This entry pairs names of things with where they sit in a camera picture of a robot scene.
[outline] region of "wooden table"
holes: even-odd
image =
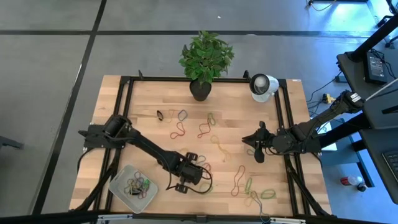
[[[93,122],[104,124],[112,115],[114,102],[118,92],[120,76],[106,75],[99,91]],[[209,215],[259,215],[259,207],[252,203],[245,206],[247,195],[243,192],[248,178],[252,177],[252,190],[262,192],[264,189],[274,189],[276,198],[262,200],[263,212],[270,215],[291,216],[289,188],[282,156],[266,156],[263,164],[258,164],[253,156],[246,154],[249,146],[241,142],[243,136],[253,134],[259,127],[259,121],[264,121],[267,129],[276,132],[279,127],[275,108],[275,98],[266,103],[253,100],[248,83],[213,83],[207,100],[195,101],[189,90],[189,82],[145,82],[135,81],[128,118],[134,128],[161,148],[171,151],[186,151],[204,155],[211,164],[213,174],[213,190],[200,195],[192,191],[181,194],[174,190],[165,191],[169,175],[155,159],[135,146],[126,145],[121,154],[119,170],[131,164],[141,170],[150,180],[157,184],[159,191],[153,201],[144,210],[146,213],[170,214],[209,214]],[[287,80],[289,98],[295,123],[308,121],[308,109],[305,102],[303,87],[300,80]],[[287,115],[284,106],[282,90],[280,100],[285,126]],[[170,121],[169,109],[177,110]],[[159,121],[156,111],[163,112],[165,119]],[[188,118],[183,121],[186,134],[176,139],[170,139],[170,133],[177,131],[177,113],[180,110],[188,112]],[[211,127],[211,133],[197,138],[199,124],[205,123],[207,114],[213,113],[216,125]],[[226,159],[212,144],[210,137],[218,136],[221,147],[229,151],[231,159]],[[104,149],[95,149],[87,154],[80,166],[80,171],[73,191],[70,208],[76,208],[93,190],[100,175]],[[301,155],[305,183],[314,198],[324,210],[330,211],[329,200],[322,176],[322,169],[318,160],[311,154]],[[246,172],[239,182],[240,193],[231,196],[234,186],[234,176],[238,167],[244,165]],[[172,185],[178,181],[173,176]],[[296,186],[298,208],[301,213],[302,201],[300,191]],[[102,196],[100,208],[104,208],[106,196]],[[118,198],[113,197],[111,210],[113,212],[131,212]]]

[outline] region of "concrete floor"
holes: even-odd
[[[305,0],[118,0],[108,1],[99,29],[362,32],[374,30],[374,16],[386,13],[385,2],[371,2],[373,11],[365,3],[336,3],[317,12],[307,9]],[[40,4],[29,0],[1,1],[0,30],[91,30],[100,3],[100,0],[68,3],[41,0]],[[307,98],[337,75],[336,55],[354,50],[365,40],[269,35],[220,38],[234,46],[236,58],[229,77],[241,77],[244,70],[249,70],[251,74],[299,78]],[[0,151],[1,217],[30,212],[87,41],[87,35],[0,35],[0,135],[25,143],[22,151],[9,147]],[[148,76],[182,76],[178,59],[182,45],[189,42],[189,35],[96,37],[44,213],[68,209],[76,162],[83,145],[77,131],[86,129],[90,123],[102,76],[137,75],[138,69]],[[348,88],[345,84],[332,83],[316,93],[314,99],[323,93],[336,96]],[[369,158],[366,162],[372,166]],[[333,213],[343,218],[396,222],[393,214],[398,212],[398,205],[389,199],[374,168],[371,175],[376,179],[376,187],[364,193],[336,184],[341,176],[358,172],[356,165],[324,168]]]

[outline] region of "clear plastic container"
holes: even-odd
[[[149,184],[149,189],[146,192],[146,197],[141,198],[142,196],[138,195],[130,195],[128,193],[125,193],[126,187],[129,186],[129,182],[132,180],[136,180],[138,174],[140,177],[142,177],[145,180],[148,180],[150,182]],[[142,172],[139,170],[135,169],[131,165],[125,166],[117,175],[114,177],[114,179],[111,181],[109,184],[109,190],[117,196],[125,205],[127,205],[134,213],[141,213],[146,206],[152,201],[152,199],[155,197],[157,193],[157,186],[155,183],[150,181]]]

